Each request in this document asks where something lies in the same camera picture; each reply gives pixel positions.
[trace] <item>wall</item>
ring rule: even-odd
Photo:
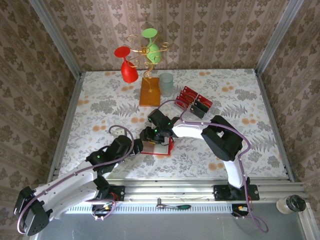
[[[118,70],[147,28],[172,43],[158,69],[254,68],[288,0],[45,0],[82,71]]]
[[[320,1],[304,1],[262,76],[291,167],[320,226]]]
[[[75,80],[27,0],[0,1],[0,240],[19,191],[46,182]]]

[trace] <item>floor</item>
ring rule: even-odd
[[[242,158],[250,177],[288,178],[276,144],[268,113],[253,69],[154,70],[158,77],[174,76],[174,93],[161,102],[175,99],[184,86],[213,101],[203,121],[215,115],[227,119],[250,141],[252,148]],[[111,125],[122,125],[135,138],[149,123],[154,107],[139,107],[141,77],[132,84],[122,80],[120,71],[86,72],[78,100],[60,174],[67,173],[92,152],[110,144]],[[181,110],[168,103],[161,108],[170,118]],[[200,121],[190,112],[186,119]],[[203,140],[178,138],[170,156],[141,154],[127,158],[109,178],[226,178],[220,159]]]

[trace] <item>red object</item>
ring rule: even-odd
[[[177,96],[177,97],[176,97],[176,100],[180,100],[180,101],[182,101],[183,103],[186,104],[186,106],[185,106],[182,102],[179,102],[179,101],[175,101],[175,102],[174,102],[176,105],[178,105],[178,106],[181,107],[182,109],[188,108],[189,105],[190,105],[190,104],[189,104],[186,100],[184,100],[182,97]]]
[[[187,86],[185,86],[184,88],[183,88],[183,91],[186,93],[186,94],[188,94],[188,95],[190,95],[191,97],[193,97],[194,99],[197,97],[197,95],[198,95],[198,93],[196,92],[196,91],[193,91],[191,88],[189,88],[189,87],[187,87]]]
[[[180,92],[180,98],[183,98],[190,104],[192,104],[195,100],[191,95],[186,94],[184,91]]]
[[[196,98],[200,103],[203,103],[204,105],[206,105],[207,107],[211,108],[212,106],[212,101],[208,100],[207,98],[205,98],[202,95],[198,95],[198,97]]]
[[[169,146],[168,146],[168,153],[167,154],[162,154],[162,153],[149,153],[149,152],[144,152],[142,151],[141,154],[151,154],[151,155],[162,155],[162,156],[170,156],[171,155],[171,150],[174,148],[175,142],[172,140],[170,137],[169,139]]]
[[[123,58],[124,60],[121,66],[121,74],[123,80],[128,84],[135,82],[139,77],[137,69],[135,67],[131,67],[134,65],[126,59],[126,56],[128,56],[129,54],[130,48],[127,46],[118,47],[114,51],[114,55],[117,58]]]

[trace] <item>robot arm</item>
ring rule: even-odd
[[[237,189],[244,186],[245,183],[237,157],[243,147],[243,139],[240,136],[222,127],[185,124],[179,117],[169,119],[158,109],[149,114],[148,120],[156,128],[147,127],[144,129],[140,134],[140,139],[155,144],[163,143],[165,137],[189,137],[204,140],[213,153],[223,161],[228,174],[228,183]],[[216,115],[211,122],[235,129],[219,115]]]
[[[78,203],[92,199],[108,199],[110,185],[105,177],[118,166],[118,163],[95,168],[92,166],[119,159],[128,153],[131,145],[132,141],[127,136],[120,135],[110,146],[92,152],[85,161],[67,174],[33,190],[29,186],[22,189],[13,211],[17,218],[20,217],[26,205],[38,196],[38,199],[28,207],[21,218],[20,227],[24,229],[26,235],[32,236],[39,233],[53,218]],[[133,150],[129,156],[139,154],[142,149],[142,141],[134,140]],[[63,179],[67,179],[63,184],[41,194]]]

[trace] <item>metal frame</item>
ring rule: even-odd
[[[300,221],[307,240],[320,239],[320,232],[317,226],[314,213],[312,212],[310,203],[307,202],[306,209],[299,212]]]
[[[77,64],[74,56],[71,53],[71,50],[68,48],[68,45],[64,41],[63,36],[61,35],[59,28],[56,26],[53,18],[48,11],[45,1],[41,0],[30,0],[32,7],[34,8],[36,14],[39,16],[42,24],[52,38],[54,44],[62,55],[64,61],[68,65],[70,71],[72,72],[75,79],[78,79],[81,75],[81,69]]]
[[[285,169],[286,169],[286,172],[288,174],[288,177],[289,177],[289,180],[291,182],[295,182],[295,176],[291,170],[291,167],[290,167],[290,163],[289,163],[289,160],[288,160],[288,157],[287,157],[287,154],[286,154],[286,150],[285,150],[285,146],[284,146],[284,143],[281,139],[281,136],[280,136],[280,132],[279,132],[279,129],[278,129],[278,126],[277,126],[277,123],[276,123],[276,119],[275,119],[275,116],[273,114],[273,111],[272,111],[272,107],[270,105],[270,102],[269,102],[269,98],[268,98],[268,95],[267,95],[267,92],[266,92],[266,88],[265,88],[265,85],[262,81],[262,78],[261,78],[261,75],[258,73],[258,72],[255,72],[255,75],[256,75],[256,80],[258,82],[258,85],[259,85],[259,88],[260,88],[260,91],[261,91],[261,95],[262,95],[262,99],[263,99],[263,102],[264,102],[264,105],[265,105],[265,108],[266,108],[266,112],[268,114],[268,117],[270,119],[270,125],[272,127],[272,130],[273,130],[273,133],[274,133],[274,138],[275,138],[275,141],[276,141],[276,144],[279,148],[279,153],[281,155],[281,158],[282,158],[282,162],[285,166]]]
[[[255,67],[259,74],[262,74],[266,69],[303,2],[304,0],[290,0],[288,3],[279,23],[265,47],[265,50],[262,53],[257,66]]]
[[[192,204],[188,210],[158,208],[155,203],[121,202],[112,214],[231,214],[232,203]],[[65,214],[92,214],[92,202],[82,202],[69,208]]]
[[[59,165],[61,164],[62,159],[64,158],[69,134],[71,131],[71,126],[74,120],[74,116],[75,116],[79,96],[82,91],[82,86],[84,83],[85,76],[86,76],[86,73],[84,72],[79,77],[79,79],[75,82],[75,86],[73,89],[68,110],[65,115],[59,141],[54,152],[53,161],[52,161],[50,172],[47,178],[47,183],[50,183],[54,179],[54,177],[57,177],[59,174]]]
[[[256,203],[276,203],[289,195],[299,195],[308,199],[301,182],[251,178],[257,185],[260,200]],[[213,185],[227,184],[227,180],[212,178],[145,178],[145,179],[108,179],[111,185],[125,186],[124,201],[133,204],[157,204],[161,198],[164,204],[219,204],[244,203],[245,201],[215,201]]]

